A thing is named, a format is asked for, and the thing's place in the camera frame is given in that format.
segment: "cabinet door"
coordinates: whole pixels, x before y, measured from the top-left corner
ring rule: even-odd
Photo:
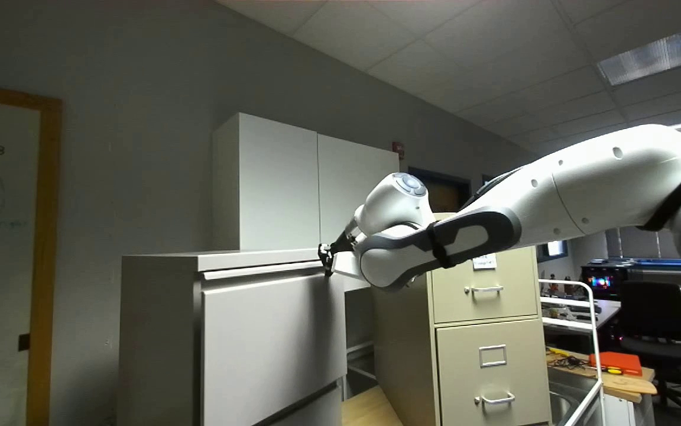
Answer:
[[[346,372],[341,282],[300,264],[231,275],[206,282],[202,301],[204,426],[261,423],[315,400]],[[339,414],[330,396],[320,405]]]
[[[320,135],[320,225],[321,242],[330,243],[367,194],[393,171],[395,152]]]
[[[550,419],[538,320],[438,328],[443,426]]]
[[[536,315],[535,248],[502,250],[495,264],[462,263],[431,272],[434,321],[495,320],[505,315]]]
[[[317,132],[239,116],[239,246],[320,243]]]

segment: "ceiling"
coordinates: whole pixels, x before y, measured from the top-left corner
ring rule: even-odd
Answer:
[[[596,71],[678,32],[681,0],[219,3],[535,153],[681,122],[681,69],[618,88]]]

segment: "computer monitor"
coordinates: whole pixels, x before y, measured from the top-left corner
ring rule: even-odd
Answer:
[[[580,282],[589,284],[596,299],[620,299],[627,268],[585,264]]]

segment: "whiteboard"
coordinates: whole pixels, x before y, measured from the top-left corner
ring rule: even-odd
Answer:
[[[49,359],[49,316],[40,310],[51,312],[55,232],[45,232],[55,229],[56,205],[56,185],[45,185],[56,171],[45,136],[55,132],[45,128],[55,126],[51,103],[0,90],[0,426],[47,423],[47,388],[32,380],[49,377],[40,372]]]

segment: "filing cabinet drawer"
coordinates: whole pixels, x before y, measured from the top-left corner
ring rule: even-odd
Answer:
[[[550,419],[538,320],[450,326],[434,336],[443,426]]]
[[[536,252],[535,246],[502,250],[495,264],[475,259],[427,275],[431,310],[434,321],[495,320],[536,315]]]

